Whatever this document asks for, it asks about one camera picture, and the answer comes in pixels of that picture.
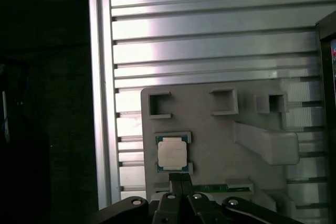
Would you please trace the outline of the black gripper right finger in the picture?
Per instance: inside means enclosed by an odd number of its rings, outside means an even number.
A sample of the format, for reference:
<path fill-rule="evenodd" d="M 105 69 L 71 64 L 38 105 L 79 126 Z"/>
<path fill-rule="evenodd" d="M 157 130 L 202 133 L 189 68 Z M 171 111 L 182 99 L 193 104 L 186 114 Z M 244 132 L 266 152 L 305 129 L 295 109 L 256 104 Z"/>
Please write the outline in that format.
<path fill-rule="evenodd" d="M 299 223 L 265 207 L 239 197 L 228 197 L 218 204 L 193 189 L 189 174 L 181 175 L 183 196 L 190 206 L 198 223 Z"/>

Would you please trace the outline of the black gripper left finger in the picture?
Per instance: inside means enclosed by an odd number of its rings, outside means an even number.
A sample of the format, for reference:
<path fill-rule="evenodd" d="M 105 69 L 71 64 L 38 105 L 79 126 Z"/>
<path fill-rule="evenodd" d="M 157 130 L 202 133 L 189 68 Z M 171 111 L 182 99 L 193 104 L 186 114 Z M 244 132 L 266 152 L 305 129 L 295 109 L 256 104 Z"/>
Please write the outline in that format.
<path fill-rule="evenodd" d="M 183 198 L 181 173 L 169 174 L 170 190 L 151 202 L 131 196 L 98 211 L 98 223 L 179 223 Z"/>

